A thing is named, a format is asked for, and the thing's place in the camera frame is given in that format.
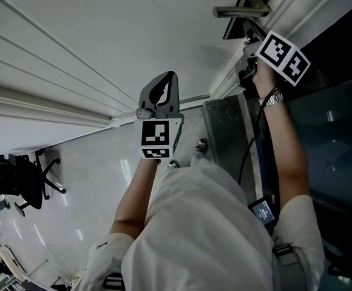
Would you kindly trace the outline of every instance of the person's right hand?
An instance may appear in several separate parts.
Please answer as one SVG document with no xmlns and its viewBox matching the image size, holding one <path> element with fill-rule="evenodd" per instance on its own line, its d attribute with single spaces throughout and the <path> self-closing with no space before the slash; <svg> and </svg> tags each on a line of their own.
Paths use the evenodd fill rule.
<svg viewBox="0 0 352 291">
<path fill-rule="evenodd" d="M 265 98 L 276 86 L 274 70 L 260 58 L 257 59 L 257 73 L 253 76 L 253 83 L 260 98 Z"/>
</svg>

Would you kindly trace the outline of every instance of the gray tiled floor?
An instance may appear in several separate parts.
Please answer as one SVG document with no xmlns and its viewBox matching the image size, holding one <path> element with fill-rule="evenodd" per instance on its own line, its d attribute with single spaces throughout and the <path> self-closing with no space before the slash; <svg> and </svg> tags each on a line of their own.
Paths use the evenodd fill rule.
<svg viewBox="0 0 352 291">
<path fill-rule="evenodd" d="M 196 140 L 206 138 L 207 133 L 200 108 L 183 113 L 186 119 L 175 156 L 181 166 L 187 166 Z M 69 280 L 86 268 L 93 242 L 108 233 L 137 167 L 140 157 L 134 125 L 56 145 L 48 148 L 45 156 L 47 162 L 61 158 L 49 178 L 61 183 L 67 193 L 62 196 L 48 187 L 50 200 L 43 202 L 41 210 L 26 208 L 25 218 L 13 208 L 15 201 L 22 204 L 23 200 L 9 196 L 12 208 L 0 212 L 0 242 L 12 249 L 26 271 L 48 259 L 52 266 L 48 273 L 43 271 L 45 282 L 57 275 Z M 166 165 L 166 161 L 161 163 L 158 175 Z"/>
</svg>

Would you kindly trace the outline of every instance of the wristwatch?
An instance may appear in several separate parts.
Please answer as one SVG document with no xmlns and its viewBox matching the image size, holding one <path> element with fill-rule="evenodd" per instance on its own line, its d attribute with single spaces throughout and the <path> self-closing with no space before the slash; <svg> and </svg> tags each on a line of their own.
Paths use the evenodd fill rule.
<svg viewBox="0 0 352 291">
<path fill-rule="evenodd" d="M 264 98 L 260 99 L 260 105 L 262 105 L 264 100 L 265 100 Z M 268 102 L 266 103 L 266 106 L 278 104 L 279 102 L 283 102 L 283 101 L 284 101 L 284 96 L 283 96 L 283 94 L 281 94 L 281 91 L 278 90 L 275 94 L 273 94 L 268 99 Z"/>
</svg>

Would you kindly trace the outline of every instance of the shirt sleeve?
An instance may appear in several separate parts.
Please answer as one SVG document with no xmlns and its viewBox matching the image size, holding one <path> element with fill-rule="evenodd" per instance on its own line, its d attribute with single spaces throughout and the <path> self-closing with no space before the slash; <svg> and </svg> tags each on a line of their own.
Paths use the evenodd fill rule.
<svg viewBox="0 0 352 291">
<path fill-rule="evenodd" d="M 86 273 L 80 282 L 80 291 L 103 290 L 106 277 L 112 273 L 121 274 L 122 258 L 134 239 L 123 233 L 107 235 L 90 249 Z"/>
<path fill-rule="evenodd" d="M 283 243 L 303 250 L 311 267 L 313 290 L 317 290 L 324 270 L 324 250 L 311 197 L 300 195 L 285 204 L 275 235 Z"/>
</svg>

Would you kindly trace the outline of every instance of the white t-shirt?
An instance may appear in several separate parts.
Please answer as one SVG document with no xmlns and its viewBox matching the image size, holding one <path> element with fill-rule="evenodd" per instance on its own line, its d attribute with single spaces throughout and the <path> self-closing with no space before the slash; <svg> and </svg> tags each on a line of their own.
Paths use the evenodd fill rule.
<svg viewBox="0 0 352 291">
<path fill-rule="evenodd" d="M 114 233 L 91 248 L 81 290 L 104 290 L 111 273 L 108 285 L 126 290 L 272 290 L 273 241 L 226 171 L 174 169 L 159 183 L 136 240 Z M 311 198 L 287 203 L 275 232 L 304 251 L 316 289 L 324 254 Z"/>
</svg>

